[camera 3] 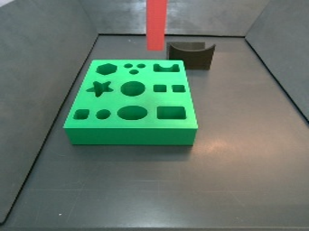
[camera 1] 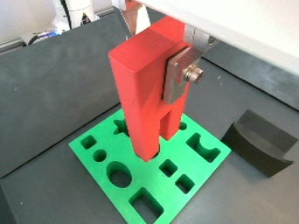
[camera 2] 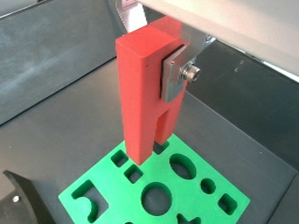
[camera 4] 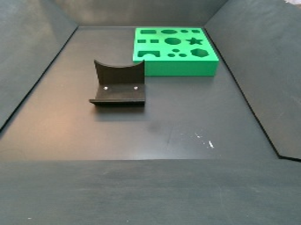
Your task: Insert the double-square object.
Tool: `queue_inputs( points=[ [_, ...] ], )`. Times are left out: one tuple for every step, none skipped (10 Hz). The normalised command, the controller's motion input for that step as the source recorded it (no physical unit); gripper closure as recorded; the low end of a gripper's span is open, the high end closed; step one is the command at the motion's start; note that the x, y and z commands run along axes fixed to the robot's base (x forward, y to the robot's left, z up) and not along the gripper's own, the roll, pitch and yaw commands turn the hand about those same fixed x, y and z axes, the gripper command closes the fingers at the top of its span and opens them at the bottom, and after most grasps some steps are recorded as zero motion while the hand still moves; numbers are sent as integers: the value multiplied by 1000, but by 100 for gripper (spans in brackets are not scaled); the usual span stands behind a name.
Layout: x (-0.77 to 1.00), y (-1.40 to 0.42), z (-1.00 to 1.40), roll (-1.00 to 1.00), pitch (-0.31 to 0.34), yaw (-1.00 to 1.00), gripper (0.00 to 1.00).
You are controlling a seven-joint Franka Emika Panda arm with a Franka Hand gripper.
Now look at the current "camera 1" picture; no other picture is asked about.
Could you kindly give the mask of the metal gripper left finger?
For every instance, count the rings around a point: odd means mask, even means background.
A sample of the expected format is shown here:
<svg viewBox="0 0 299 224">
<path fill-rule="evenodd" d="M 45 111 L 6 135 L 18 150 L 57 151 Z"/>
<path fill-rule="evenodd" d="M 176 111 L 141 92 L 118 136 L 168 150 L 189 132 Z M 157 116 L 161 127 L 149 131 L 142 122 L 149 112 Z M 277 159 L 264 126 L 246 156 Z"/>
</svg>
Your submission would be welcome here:
<svg viewBox="0 0 299 224">
<path fill-rule="evenodd" d="M 129 34 L 131 36 L 134 36 L 150 26 L 146 8 L 142 4 L 137 4 L 130 9 L 125 9 L 122 14 Z"/>
</svg>

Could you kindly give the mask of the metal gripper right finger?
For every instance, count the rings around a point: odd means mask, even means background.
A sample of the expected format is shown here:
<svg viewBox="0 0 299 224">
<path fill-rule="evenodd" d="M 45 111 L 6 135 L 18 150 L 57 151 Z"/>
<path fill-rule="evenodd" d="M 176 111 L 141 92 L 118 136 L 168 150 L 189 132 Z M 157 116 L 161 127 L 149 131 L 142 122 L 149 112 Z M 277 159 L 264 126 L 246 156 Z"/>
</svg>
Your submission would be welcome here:
<svg viewBox="0 0 299 224">
<path fill-rule="evenodd" d="M 182 96 L 188 82 L 201 80 L 198 68 L 201 55 L 216 45 L 217 40 L 197 28 L 184 26 L 182 41 L 189 44 L 168 60 L 162 82 L 162 101 L 170 105 Z"/>
</svg>

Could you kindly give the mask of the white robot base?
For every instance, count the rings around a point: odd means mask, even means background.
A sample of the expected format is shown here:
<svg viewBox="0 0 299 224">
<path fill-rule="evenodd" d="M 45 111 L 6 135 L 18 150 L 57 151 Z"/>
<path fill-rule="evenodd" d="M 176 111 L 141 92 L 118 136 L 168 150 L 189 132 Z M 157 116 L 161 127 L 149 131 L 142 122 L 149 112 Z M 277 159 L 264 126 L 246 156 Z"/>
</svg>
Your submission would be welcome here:
<svg viewBox="0 0 299 224">
<path fill-rule="evenodd" d="M 62 32 L 93 22 L 98 17 L 90 0 L 53 0 L 53 26 Z"/>
</svg>

